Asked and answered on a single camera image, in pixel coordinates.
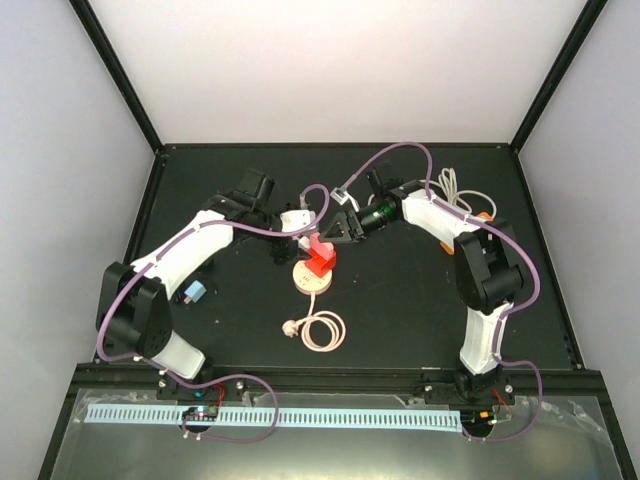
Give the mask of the red plug adapter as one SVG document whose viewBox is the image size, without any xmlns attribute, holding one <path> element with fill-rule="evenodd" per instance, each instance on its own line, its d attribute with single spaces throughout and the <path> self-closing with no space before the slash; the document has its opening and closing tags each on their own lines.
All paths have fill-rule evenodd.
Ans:
<svg viewBox="0 0 640 480">
<path fill-rule="evenodd" d="M 337 255 L 335 251 L 331 251 L 327 258 L 317 251 L 310 250 L 310 258 L 304 261 L 305 267 L 318 278 L 324 278 L 335 267 Z"/>
</svg>

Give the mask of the pink round power strip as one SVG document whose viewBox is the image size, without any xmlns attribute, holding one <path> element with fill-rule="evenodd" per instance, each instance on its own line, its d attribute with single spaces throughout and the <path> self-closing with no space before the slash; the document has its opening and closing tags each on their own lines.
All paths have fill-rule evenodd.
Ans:
<svg viewBox="0 0 640 480">
<path fill-rule="evenodd" d="M 296 289 L 309 298 L 309 307 L 305 316 L 286 320 L 282 324 L 283 334 L 288 338 L 299 337 L 304 346 L 312 352 L 335 351 L 346 339 L 346 323 L 333 311 L 316 309 L 318 297 L 331 286 L 333 273 L 329 272 L 324 277 L 319 277 L 303 261 L 298 261 L 293 267 L 292 278 Z M 316 323 L 328 329 L 330 337 L 324 345 L 317 343 L 312 337 L 311 328 Z"/>
</svg>

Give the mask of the light blue plug adapter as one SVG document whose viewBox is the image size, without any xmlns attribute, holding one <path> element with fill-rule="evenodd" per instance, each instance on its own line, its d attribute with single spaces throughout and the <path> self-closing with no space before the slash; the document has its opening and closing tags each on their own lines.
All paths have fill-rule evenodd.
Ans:
<svg viewBox="0 0 640 480">
<path fill-rule="evenodd" d="M 198 280 L 194 280 L 187 286 L 187 288 L 183 292 L 183 303 L 197 303 L 203 297 L 206 291 L 207 289 L 203 283 Z"/>
</svg>

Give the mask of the orange power strip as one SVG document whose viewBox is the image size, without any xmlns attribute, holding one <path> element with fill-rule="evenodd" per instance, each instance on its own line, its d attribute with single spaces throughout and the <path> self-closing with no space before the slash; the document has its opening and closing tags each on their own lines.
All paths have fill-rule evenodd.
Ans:
<svg viewBox="0 0 640 480">
<path fill-rule="evenodd" d="M 479 231 L 480 228 L 478 226 L 457 221 L 453 234 L 449 235 L 445 240 L 441 240 L 440 246 L 448 255 L 453 256 L 456 253 L 457 244 L 461 245 L 464 240 L 474 238 Z"/>
</svg>

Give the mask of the pink plug adapter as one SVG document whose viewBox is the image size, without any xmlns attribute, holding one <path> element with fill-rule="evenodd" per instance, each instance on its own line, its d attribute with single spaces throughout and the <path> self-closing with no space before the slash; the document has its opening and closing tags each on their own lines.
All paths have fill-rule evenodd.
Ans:
<svg viewBox="0 0 640 480">
<path fill-rule="evenodd" d="M 320 239 L 320 233 L 316 232 L 310 236 L 310 248 L 320 257 L 328 260 L 335 251 L 334 245 L 331 242 L 323 242 Z"/>
</svg>

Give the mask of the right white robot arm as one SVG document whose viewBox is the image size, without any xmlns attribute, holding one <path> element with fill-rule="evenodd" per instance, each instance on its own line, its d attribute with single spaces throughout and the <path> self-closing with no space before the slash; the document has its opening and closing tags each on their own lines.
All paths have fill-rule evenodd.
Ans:
<svg viewBox="0 0 640 480">
<path fill-rule="evenodd" d="M 424 181 L 382 181 L 376 169 L 366 173 L 373 201 L 360 210 L 338 212 L 321 231 L 322 242 L 355 243 L 402 220 L 424 230 L 447 247 L 454 260 L 458 294 L 467 307 L 465 338 L 454 374 L 457 396 L 476 403 L 497 381 L 508 309 L 525 285 L 522 259 L 486 225 L 507 234 L 508 222 L 471 216 L 425 188 Z"/>
</svg>

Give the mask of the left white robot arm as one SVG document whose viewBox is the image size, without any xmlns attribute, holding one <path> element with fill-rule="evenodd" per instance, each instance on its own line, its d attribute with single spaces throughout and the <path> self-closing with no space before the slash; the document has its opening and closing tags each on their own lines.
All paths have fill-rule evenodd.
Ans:
<svg viewBox="0 0 640 480">
<path fill-rule="evenodd" d="M 235 224 L 280 232 L 281 217 L 268 207 L 274 179 L 248 169 L 238 186 L 208 200 L 178 233 L 151 253 L 111 264 L 103 274 L 96 329 L 122 347 L 123 357 L 138 356 L 180 376 L 179 386 L 193 399 L 214 388 L 206 356 L 174 329 L 170 302 L 179 287 L 218 251 L 234 242 Z"/>
</svg>

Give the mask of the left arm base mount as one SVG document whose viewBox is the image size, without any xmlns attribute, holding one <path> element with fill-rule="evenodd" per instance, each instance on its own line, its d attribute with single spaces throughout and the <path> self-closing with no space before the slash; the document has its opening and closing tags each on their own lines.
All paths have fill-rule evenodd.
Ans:
<svg viewBox="0 0 640 480">
<path fill-rule="evenodd" d="M 194 379 L 179 377 L 177 373 L 160 376 L 156 390 L 158 400 L 175 401 L 178 404 L 222 403 L 236 394 L 242 394 L 248 387 L 246 378 L 227 379 L 213 384 L 219 371 L 214 367 L 203 367 Z"/>
</svg>

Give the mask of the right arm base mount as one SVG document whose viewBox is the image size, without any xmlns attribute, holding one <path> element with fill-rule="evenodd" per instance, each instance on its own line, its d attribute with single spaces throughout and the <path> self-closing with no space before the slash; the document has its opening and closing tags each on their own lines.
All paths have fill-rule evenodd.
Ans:
<svg viewBox="0 0 640 480">
<path fill-rule="evenodd" d="M 473 376 L 466 370 L 426 372 L 414 392 L 423 395 L 427 403 L 449 406 L 492 406 L 515 403 L 506 391 L 508 381 L 502 371 Z"/>
</svg>

